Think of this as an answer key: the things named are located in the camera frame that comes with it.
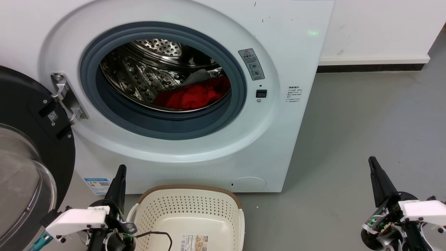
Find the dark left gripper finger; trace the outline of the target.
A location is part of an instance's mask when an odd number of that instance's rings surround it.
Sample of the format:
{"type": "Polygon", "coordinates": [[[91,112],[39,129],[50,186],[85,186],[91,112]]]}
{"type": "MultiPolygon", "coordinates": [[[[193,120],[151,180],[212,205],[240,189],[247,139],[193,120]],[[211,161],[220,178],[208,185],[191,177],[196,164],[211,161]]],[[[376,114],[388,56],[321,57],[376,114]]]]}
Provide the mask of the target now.
{"type": "Polygon", "coordinates": [[[121,164],[105,195],[105,205],[110,207],[111,212],[124,211],[126,173],[127,167],[121,164]]]}

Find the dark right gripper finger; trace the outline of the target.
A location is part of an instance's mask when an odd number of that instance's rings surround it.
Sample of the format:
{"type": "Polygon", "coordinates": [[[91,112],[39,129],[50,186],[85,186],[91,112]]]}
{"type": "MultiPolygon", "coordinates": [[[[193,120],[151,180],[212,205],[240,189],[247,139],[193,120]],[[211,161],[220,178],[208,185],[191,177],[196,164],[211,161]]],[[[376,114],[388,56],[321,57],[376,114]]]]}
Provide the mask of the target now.
{"type": "Polygon", "coordinates": [[[368,163],[375,206],[394,208],[399,200],[399,192],[375,156],[370,156],[368,163]]]}

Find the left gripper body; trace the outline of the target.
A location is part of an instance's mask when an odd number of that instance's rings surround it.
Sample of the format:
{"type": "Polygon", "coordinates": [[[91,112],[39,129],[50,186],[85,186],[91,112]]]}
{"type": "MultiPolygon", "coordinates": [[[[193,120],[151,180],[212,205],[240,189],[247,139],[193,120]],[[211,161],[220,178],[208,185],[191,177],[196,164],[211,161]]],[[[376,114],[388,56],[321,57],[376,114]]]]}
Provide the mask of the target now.
{"type": "Polygon", "coordinates": [[[137,232],[134,222],[124,219],[121,203],[102,199],[91,204],[92,207],[109,208],[105,222],[99,227],[87,226],[88,251],[134,251],[136,243],[133,235],[137,232]]]}

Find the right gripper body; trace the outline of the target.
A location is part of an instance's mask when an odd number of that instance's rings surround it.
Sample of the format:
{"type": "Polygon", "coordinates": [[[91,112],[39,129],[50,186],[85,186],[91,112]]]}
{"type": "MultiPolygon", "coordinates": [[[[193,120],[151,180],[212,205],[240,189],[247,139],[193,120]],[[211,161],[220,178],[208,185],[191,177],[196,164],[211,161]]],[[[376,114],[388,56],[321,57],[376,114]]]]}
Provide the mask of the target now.
{"type": "Polygon", "coordinates": [[[378,200],[377,210],[363,224],[361,239],[374,251],[432,251],[422,228],[423,218],[409,220],[403,216],[402,203],[419,202],[413,195],[396,192],[378,200]]]}

